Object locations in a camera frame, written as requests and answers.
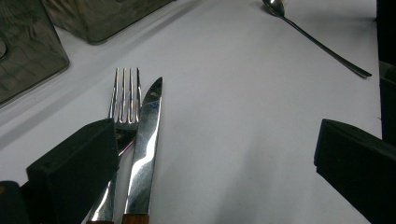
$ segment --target knife handle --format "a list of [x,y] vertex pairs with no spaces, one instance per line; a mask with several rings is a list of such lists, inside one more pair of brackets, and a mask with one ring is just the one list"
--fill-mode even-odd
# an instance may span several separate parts
[[149,224],[149,215],[124,214],[122,217],[122,224]]
[[87,221],[86,224],[114,224],[112,221]]

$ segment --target knife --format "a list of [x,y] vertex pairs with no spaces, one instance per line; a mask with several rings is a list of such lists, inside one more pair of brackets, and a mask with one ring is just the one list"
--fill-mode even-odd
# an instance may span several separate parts
[[142,104],[122,224],[149,223],[162,91],[163,78],[160,77],[152,84]]

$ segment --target spoon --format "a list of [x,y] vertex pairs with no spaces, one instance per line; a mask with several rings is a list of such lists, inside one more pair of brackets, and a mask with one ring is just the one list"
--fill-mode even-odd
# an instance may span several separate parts
[[324,51],[326,51],[327,53],[329,53],[330,55],[332,55],[334,57],[334,59],[336,59],[338,62],[340,62],[341,64],[343,64],[344,66],[346,66],[347,68],[349,68],[350,70],[352,70],[352,72],[356,73],[358,76],[363,77],[363,78],[367,78],[370,77],[371,74],[364,71],[363,69],[359,68],[358,66],[356,66],[355,64],[347,61],[346,59],[344,59],[343,57],[341,57],[340,55],[336,54],[334,51],[332,51],[331,49],[327,48],[326,46],[324,46],[323,44],[321,44],[320,42],[318,42],[314,37],[312,37],[311,35],[309,35],[306,31],[304,31],[303,29],[301,29],[296,23],[290,21],[289,19],[285,18],[285,8],[283,7],[282,1],[281,0],[262,0],[265,4],[265,6],[268,8],[269,12],[276,16],[279,17],[280,19],[282,19],[283,21],[287,22],[288,24],[290,24],[292,27],[294,27],[296,30],[298,30],[301,34],[305,35],[308,39],[310,39],[312,42],[314,42],[315,44],[317,44],[319,47],[321,47],[322,49],[324,49]]

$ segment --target glass block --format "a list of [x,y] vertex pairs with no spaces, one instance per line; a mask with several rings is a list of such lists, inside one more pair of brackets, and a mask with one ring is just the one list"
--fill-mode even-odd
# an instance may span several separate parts
[[52,22],[90,44],[101,44],[173,0],[42,0]]
[[40,0],[0,0],[0,105],[68,65]]

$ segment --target silverware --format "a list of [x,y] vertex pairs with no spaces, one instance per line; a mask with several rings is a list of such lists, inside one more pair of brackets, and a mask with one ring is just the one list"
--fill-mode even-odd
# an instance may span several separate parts
[[128,196],[122,224],[149,223],[149,201],[161,115],[163,78],[158,78],[143,101],[137,129]]
[[319,47],[324,49],[324,51],[326,51],[327,53],[332,55],[335,60],[337,60],[338,62],[340,62],[341,64],[343,64],[347,68],[349,68],[350,70],[352,70],[352,72],[356,73],[358,76],[363,77],[363,78],[367,78],[367,77],[371,76],[370,73],[364,71],[363,69],[359,68],[355,64],[347,61],[346,59],[344,59],[343,57],[341,57],[340,55],[338,55],[337,53],[335,53],[331,49],[327,48],[326,46],[324,46],[323,44],[318,42],[314,37],[312,37],[306,31],[301,29],[296,23],[290,21],[289,19],[286,19],[286,17],[285,17],[285,8],[283,7],[282,0],[262,0],[262,1],[264,2],[265,6],[268,8],[268,10],[270,11],[270,13],[272,15],[274,15],[276,17],[279,17],[283,21],[285,21],[288,24],[290,24],[292,27],[294,27],[301,34],[305,35],[312,42],[314,42]]
[[[141,108],[141,87],[139,79],[139,69],[136,68],[136,97],[134,97],[134,83],[132,69],[129,71],[129,78],[124,68],[122,76],[121,98],[119,99],[119,69],[116,70],[113,94],[111,97],[108,117],[115,120],[117,143],[119,147],[119,160],[122,154],[134,142],[136,130],[139,123],[139,110]],[[102,192],[98,201],[94,204],[87,223],[113,223],[114,202],[116,196],[117,173],[108,182],[107,187]]]

